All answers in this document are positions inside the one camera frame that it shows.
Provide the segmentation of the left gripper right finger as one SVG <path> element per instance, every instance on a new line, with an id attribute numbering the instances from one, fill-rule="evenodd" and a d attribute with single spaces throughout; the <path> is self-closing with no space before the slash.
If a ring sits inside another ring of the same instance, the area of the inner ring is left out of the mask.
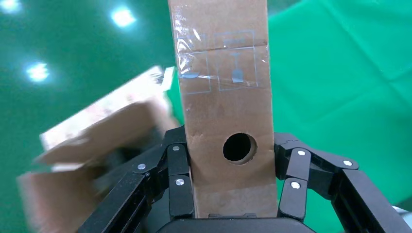
<path id="1" fill-rule="evenodd" d="M 307 191 L 330 201 L 347 233 L 409 233 L 411 227 L 354 160 L 274 133 L 276 177 L 284 182 L 277 216 L 303 222 Z"/>

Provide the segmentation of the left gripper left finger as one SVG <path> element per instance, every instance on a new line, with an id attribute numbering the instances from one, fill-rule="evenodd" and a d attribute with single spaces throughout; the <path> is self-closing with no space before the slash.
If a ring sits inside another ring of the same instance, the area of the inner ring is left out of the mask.
<path id="1" fill-rule="evenodd" d="M 184 126 L 166 131 L 159 145 L 132 161 L 79 233 L 138 233 L 165 190 L 169 191 L 171 220 L 194 217 Z"/>

